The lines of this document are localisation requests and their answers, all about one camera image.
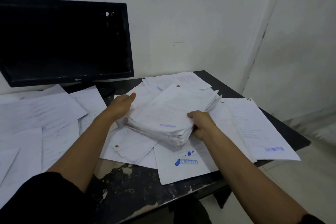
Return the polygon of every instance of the wall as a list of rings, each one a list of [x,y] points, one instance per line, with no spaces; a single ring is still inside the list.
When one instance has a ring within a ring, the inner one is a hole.
[[[205,69],[237,89],[275,0],[80,1],[127,3],[136,78]],[[0,79],[0,94],[29,89],[11,89]]]
[[[335,15],[335,0],[277,0],[244,96],[280,120],[334,108]]]

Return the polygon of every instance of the black shirt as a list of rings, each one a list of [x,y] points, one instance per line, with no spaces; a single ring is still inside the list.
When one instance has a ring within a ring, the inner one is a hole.
[[[93,223],[94,215],[93,200],[53,172],[26,181],[0,209],[2,223]],[[299,224],[308,223],[323,224],[312,215],[305,215]]]

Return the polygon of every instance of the peeling desk surface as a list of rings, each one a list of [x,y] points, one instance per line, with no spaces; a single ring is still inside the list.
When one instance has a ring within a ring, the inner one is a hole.
[[[219,90],[226,98],[243,98],[224,83],[206,71],[195,72],[200,78],[209,83],[213,90]],[[115,95],[125,94],[141,83],[141,79],[131,79],[110,82],[115,88]],[[113,96],[104,99],[108,105]],[[310,144],[310,141],[289,128],[267,112],[265,116],[271,121],[280,134],[287,140],[294,150],[299,150]],[[99,166],[105,160],[99,160]],[[258,161],[262,166],[269,161]],[[104,172],[94,175],[87,194],[93,197],[96,204],[96,223],[120,223],[155,208],[197,191],[199,197],[212,194],[216,190],[227,186],[219,171],[193,177],[172,184],[161,185],[156,169],[140,167],[131,164],[121,164],[110,161]]]

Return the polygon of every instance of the black monitor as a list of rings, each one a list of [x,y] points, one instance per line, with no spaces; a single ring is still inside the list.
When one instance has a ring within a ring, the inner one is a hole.
[[[0,32],[11,87],[134,76],[124,3],[0,0]]]

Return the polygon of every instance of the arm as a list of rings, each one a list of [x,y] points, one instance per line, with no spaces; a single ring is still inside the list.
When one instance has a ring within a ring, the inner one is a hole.
[[[112,123],[128,113],[134,99],[135,93],[116,97],[48,172],[60,173],[84,192],[92,178]]]
[[[254,223],[299,223],[306,210],[264,175],[225,135],[206,112],[187,114],[196,125],[217,167]]]

